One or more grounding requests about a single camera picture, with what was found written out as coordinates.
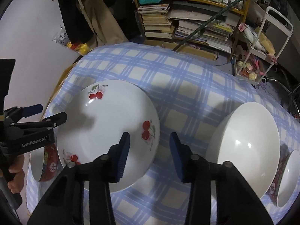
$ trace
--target green leaf print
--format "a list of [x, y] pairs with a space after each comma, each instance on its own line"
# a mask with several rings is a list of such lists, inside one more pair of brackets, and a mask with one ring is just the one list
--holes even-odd
[[94, 91], [97, 87], [98, 87], [98, 85], [94, 85], [94, 86], [92, 87], [92, 91]]

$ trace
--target beige coat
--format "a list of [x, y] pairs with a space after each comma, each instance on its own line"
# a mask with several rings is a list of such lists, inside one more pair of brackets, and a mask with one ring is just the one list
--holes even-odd
[[78, 0], [78, 3], [80, 11], [96, 35], [95, 46], [128, 41], [103, 0]]

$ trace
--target white metal rack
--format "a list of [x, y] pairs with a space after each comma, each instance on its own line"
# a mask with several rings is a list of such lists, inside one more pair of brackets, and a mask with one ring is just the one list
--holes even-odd
[[[261, 51], [259, 51], [259, 50], [257, 50], [257, 49], [254, 48], [254, 45], [256, 45], [256, 42], [258, 41], [258, 38], [259, 38], [259, 36], [260, 36], [260, 34], [261, 34], [262, 30], [263, 30], [263, 27], [265, 25], [266, 20], [269, 21], [270, 23], [272, 23], [273, 25], [275, 25], [278, 29], [280, 29], [282, 32], [284, 32], [287, 35], [287, 39], [286, 39], [285, 43], [283, 44], [281, 50], [275, 56], [276, 59], [278, 59], [278, 57], [282, 53], [283, 49], [287, 45], [287, 42], [289, 41], [290, 37], [293, 34], [294, 28], [293, 28], [293, 25], [291, 24], [291, 22], [286, 17], [284, 17], [280, 12], [278, 12], [277, 10], [275, 10], [274, 8], [272, 8], [270, 6], [267, 7], [266, 11], [264, 11], [260, 6], [258, 6], [256, 4], [255, 10], [256, 10], [256, 14], [263, 18], [263, 21], [262, 21], [262, 24], [260, 26], [260, 30], [257, 33], [257, 36], [255, 38], [254, 43], [251, 45], [248, 40], [246, 41], [249, 52], [248, 52], [248, 54], [247, 54], [247, 56], [245, 58], [245, 61], [243, 62], [243, 65], [239, 68], [239, 70], [237, 69], [236, 62], [234, 62], [234, 71], [235, 71], [234, 73], [235, 73], [235, 76], [237, 78], [239, 78], [241, 80], [246, 80], [246, 81], [248, 81], [249, 83], [251, 83], [253, 85], [258, 85], [259, 82], [262, 80], [262, 78], [267, 74], [267, 72], [274, 65], [274, 62], [271, 61], [266, 54], [264, 54], [263, 52], [261, 52]], [[275, 13], [277, 13], [278, 15], [280, 15], [285, 21], [287, 21], [287, 23], [290, 25], [291, 29], [288, 29], [282, 23], [280, 23], [277, 19], [275, 19], [273, 16], [271, 16], [269, 14], [270, 10], [274, 11]], [[263, 59], [265, 61], [267, 61], [268, 63], [270, 63], [270, 66], [265, 71], [265, 73], [262, 76], [261, 75], [257, 75], [257, 79], [256, 80], [250, 80], [247, 77], [244, 77], [244, 76], [242, 76], [242, 75], [239, 74], [241, 72], [242, 68], [245, 67], [246, 62], [249, 59], [249, 57], [250, 57], [251, 54], [253, 54], [253, 55], [255, 55], [255, 56], [257, 56], [257, 57], [259, 57], [259, 58], [261, 58], [261, 59]]]

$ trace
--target cable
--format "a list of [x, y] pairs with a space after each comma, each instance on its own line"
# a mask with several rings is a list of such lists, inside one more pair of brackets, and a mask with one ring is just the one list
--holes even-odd
[[172, 51], [176, 52], [179, 47], [184, 45], [190, 38], [192, 38], [195, 34], [197, 34], [199, 31], [201, 31], [203, 28], [205, 28], [206, 25], [208, 25], [210, 22], [214, 21], [216, 18], [218, 18], [220, 15], [222, 15], [224, 12], [232, 8], [234, 5], [238, 4], [242, 0], [235, 0], [234, 2], [230, 3], [226, 7], [224, 7], [220, 12], [218, 12], [216, 15], [212, 16], [209, 20], [207, 20], [203, 25], [199, 26], [198, 29], [196, 29], [192, 34], [187, 36], [183, 41], [181, 41]]
[[223, 65], [226, 65], [226, 64], [231, 64], [231, 63], [224, 63], [224, 64], [221, 64], [221, 65], [217, 65], [217, 64], [210, 64], [212, 66], [223, 66]]

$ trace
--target white bowl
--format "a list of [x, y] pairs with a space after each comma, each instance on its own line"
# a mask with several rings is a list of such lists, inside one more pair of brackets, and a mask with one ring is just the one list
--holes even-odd
[[72, 99], [65, 113], [68, 120], [57, 133], [63, 167], [71, 161], [92, 162], [128, 132], [130, 149], [124, 174], [119, 183], [109, 184], [110, 191], [129, 187], [147, 172], [158, 147], [160, 122], [152, 101], [139, 87], [121, 80], [92, 84]]
[[283, 207], [297, 185], [300, 175], [300, 155], [294, 150], [279, 162], [276, 176], [270, 187], [270, 199], [277, 207]]
[[215, 130], [206, 160], [232, 162], [259, 198], [275, 177], [280, 155], [276, 123], [259, 103], [248, 102], [227, 116]]

